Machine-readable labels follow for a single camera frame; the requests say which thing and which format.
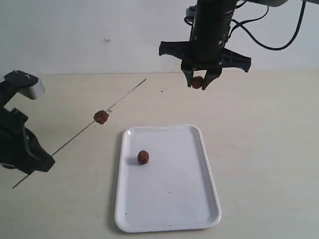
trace robotic arm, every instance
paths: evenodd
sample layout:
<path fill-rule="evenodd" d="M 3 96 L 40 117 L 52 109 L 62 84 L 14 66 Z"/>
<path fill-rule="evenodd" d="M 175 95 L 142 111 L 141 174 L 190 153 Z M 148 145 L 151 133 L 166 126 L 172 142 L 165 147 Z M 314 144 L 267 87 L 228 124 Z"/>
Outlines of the robotic arm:
<path fill-rule="evenodd" d="M 287 0 L 249 1 L 267 6 L 280 6 Z M 319 0 L 308 1 L 319 3 Z M 196 6 L 190 6 L 186 10 L 185 19 L 192 21 L 189 41 L 160 43 L 159 55 L 172 55 L 181 60 L 180 68 L 186 76 L 188 87 L 192 85 L 194 71 L 206 70 L 201 83 L 203 90 L 221 75 L 223 68 L 235 67 L 245 72 L 249 71 L 250 57 L 225 48 L 237 2 L 237 0 L 197 0 Z"/>

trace white table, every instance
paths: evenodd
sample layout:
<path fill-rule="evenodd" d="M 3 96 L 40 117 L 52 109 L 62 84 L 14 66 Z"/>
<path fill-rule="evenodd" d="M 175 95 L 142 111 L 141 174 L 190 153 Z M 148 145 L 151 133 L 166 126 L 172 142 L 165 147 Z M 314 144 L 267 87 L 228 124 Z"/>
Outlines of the white table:
<path fill-rule="evenodd" d="M 47 92 L 8 104 L 54 153 L 48 173 L 0 168 L 0 238 L 317 238 L 319 72 L 225 72 L 206 91 L 183 74 L 45 76 Z M 199 231 L 125 234 L 114 223 L 121 135 L 144 125 L 189 123 L 202 133 L 222 208 Z"/>

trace white tray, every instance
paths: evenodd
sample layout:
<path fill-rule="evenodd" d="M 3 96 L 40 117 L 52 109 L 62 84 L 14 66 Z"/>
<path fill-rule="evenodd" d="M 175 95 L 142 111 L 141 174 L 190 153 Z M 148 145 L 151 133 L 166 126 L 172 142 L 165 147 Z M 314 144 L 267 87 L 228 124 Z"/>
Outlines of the white tray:
<path fill-rule="evenodd" d="M 150 160 L 139 165 L 137 154 Z M 215 226 L 221 209 L 200 130 L 191 125 L 124 132 L 115 222 L 128 233 Z"/>

